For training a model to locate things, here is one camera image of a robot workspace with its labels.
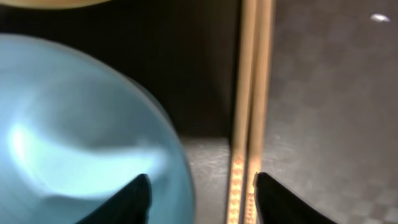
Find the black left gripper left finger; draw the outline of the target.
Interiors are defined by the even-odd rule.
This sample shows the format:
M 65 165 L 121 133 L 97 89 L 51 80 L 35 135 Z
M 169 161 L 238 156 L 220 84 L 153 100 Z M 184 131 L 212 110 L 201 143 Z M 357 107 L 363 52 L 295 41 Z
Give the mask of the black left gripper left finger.
M 76 224 L 147 224 L 151 196 L 148 175 L 139 174 Z

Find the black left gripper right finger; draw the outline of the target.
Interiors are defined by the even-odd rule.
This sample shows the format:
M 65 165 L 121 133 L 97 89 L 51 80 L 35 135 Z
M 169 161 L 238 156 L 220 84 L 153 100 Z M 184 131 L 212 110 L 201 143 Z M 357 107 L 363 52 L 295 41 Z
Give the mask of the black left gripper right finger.
M 263 224 L 336 224 L 266 172 L 256 174 L 255 197 Z

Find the wooden chopstick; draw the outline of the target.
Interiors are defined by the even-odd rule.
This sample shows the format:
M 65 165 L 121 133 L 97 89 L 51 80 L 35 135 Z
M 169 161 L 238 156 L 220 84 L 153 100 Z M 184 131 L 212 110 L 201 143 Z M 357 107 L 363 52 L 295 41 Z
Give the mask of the wooden chopstick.
M 256 12 L 256 0 L 241 1 L 236 104 L 231 146 L 226 224 L 239 224 L 239 216 L 241 212 L 249 115 L 251 109 L 251 81 L 254 41 L 256 38 Z
M 272 60 L 275 0 L 259 0 L 256 3 L 254 36 L 254 65 L 252 66 L 252 103 L 248 141 L 248 167 L 244 224 L 257 223 L 255 201 L 256 174 L 261 171 L 262 151 L 266 123 L 267 94 Z

